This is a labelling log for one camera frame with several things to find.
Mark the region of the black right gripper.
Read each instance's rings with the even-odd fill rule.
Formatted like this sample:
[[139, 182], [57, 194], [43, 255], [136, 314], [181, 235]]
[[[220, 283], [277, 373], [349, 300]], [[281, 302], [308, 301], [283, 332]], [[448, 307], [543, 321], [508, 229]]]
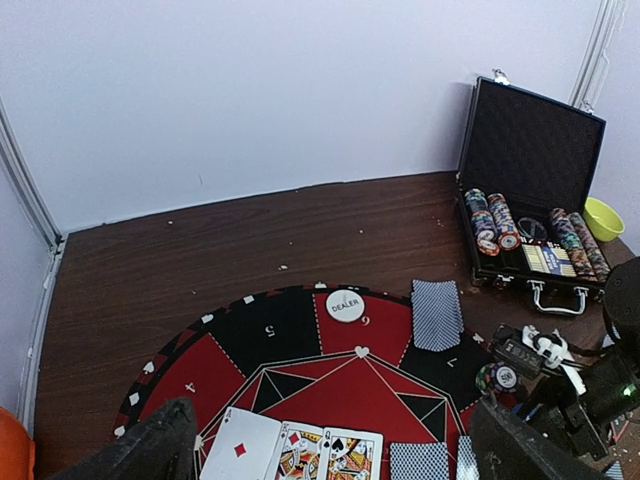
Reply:
[[583, 395], [564, 378], [541, 380], [517, 416], [562, 450], [593, 460], [609, 455], [606, 427], [615, 417], [615, 395], [597, 383]]

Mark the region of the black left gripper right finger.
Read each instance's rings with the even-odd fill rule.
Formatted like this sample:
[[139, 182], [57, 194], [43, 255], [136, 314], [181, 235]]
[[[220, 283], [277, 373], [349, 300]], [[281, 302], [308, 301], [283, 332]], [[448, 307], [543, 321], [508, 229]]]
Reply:
[[481, 479], [604, 479], [605, 474], [562, 451], [491, 399], [470, 419], [472, 449]]

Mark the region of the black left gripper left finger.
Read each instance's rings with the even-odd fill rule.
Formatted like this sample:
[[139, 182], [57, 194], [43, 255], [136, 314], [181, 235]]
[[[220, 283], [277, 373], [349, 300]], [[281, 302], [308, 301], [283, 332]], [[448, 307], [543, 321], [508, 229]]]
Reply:
[[198, 433], [188, 398], [168, 401], [123, 436], [55, 479], [193, 479]]

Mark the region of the purple 500 poker chip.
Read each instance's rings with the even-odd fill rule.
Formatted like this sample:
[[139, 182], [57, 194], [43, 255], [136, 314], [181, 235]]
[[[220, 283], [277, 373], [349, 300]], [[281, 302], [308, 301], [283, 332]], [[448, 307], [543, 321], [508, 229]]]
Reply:
[[476, 388], [483, 394], [515, 393], [521, 386], [517, 372], [504, 362], [484, 365], [476, 374]]

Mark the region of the king of diamonds card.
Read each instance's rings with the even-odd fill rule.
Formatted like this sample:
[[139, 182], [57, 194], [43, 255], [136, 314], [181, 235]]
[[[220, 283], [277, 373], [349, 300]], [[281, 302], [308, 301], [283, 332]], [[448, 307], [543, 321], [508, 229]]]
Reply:
[[266, 480], [317, 479], [323, 429], [284, 421], [269, 462]]

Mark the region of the queen of spades card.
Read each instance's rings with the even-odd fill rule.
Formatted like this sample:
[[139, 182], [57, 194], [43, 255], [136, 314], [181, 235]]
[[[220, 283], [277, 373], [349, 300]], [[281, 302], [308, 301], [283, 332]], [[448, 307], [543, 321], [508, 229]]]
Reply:
[[380, 433], [326, 427], [320, 443], [318, 479], [380, 478], [384, 437]]

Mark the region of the clear dealer button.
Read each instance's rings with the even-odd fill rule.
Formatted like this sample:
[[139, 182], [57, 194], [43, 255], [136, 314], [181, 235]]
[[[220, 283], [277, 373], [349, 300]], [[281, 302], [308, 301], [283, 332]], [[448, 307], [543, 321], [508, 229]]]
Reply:
[[328, 295], [325, 308], [334, 320], [341, 323], [352, 323], [364, 315], [365, 302], [354, 290], [341, 289]]

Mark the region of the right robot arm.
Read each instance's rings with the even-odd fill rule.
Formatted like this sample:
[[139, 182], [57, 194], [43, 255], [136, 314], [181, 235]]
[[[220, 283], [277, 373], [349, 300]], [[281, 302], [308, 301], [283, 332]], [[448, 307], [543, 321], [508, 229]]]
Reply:
[[542, 380], [518, 412], [561, 449], [600, 460], [608, 455], [609, 424], [639, 408], [639, 259], [613, 268], [605, 285], [603, 318], [612, 344], [578, 371], [580, 394], [569, 377]]

